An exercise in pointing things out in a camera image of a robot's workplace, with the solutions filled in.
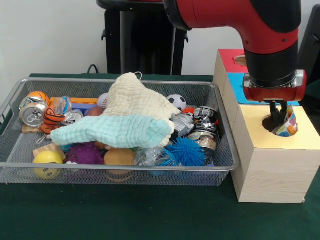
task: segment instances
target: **white wall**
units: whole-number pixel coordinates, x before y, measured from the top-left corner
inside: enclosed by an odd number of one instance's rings
[[[318,3],[302,0],[300,39]],[[84,73],[91,63],[106,73],[104,27],[95,0],[0,0],[0,103],[30,73]],[[185,75],[212,75],[217,49],[242,47],[232,28],[194,29],[188,36]]]

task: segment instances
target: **yellow top surface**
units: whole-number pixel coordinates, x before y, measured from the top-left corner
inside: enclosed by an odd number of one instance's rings
[[[263,127],[263,119],[270,115],[268,105],[240,105],[240,108],[255,148],[320,150],[320,136],[302,106],[293,107],[298,132],[290,137],[276,136]]]

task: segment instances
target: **wooden box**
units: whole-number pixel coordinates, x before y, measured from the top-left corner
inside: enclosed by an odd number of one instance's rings
[[[219,50],[213,78],[240,157],[232,172],[238,200],[302,203],[320,166],[320,136],[297,102],[292,103],[298,124],[294,136],[276,136],[263,127],[270,108],[244,99],[242,81],[248,69],[235,62],[243,53],[242,49]]]

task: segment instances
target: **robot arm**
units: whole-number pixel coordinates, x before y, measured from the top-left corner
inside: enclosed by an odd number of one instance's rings
[[[306,74],[297,70],[301,0],[163,0],[172,24],[182,30],[235,28],[243,42],[248,71],[243,90],[252,101],[300,101]]]

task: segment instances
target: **toy pile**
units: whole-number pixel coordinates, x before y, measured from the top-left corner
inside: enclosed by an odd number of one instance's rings
[[[52,97],[31,92],[20,105],[22,131],[43,133],[52,144],[33,151],[34,163],[123,166],[214,166],[218,113],[188,106],[180,95],[146,88],[136,75],[120,76],[108,93],[94,98]],[[59,169],[35,168],[45,180]],[[159,176],[165,171],[151,171]],[[129,170],[107,170],[105,177],[124,182]]]

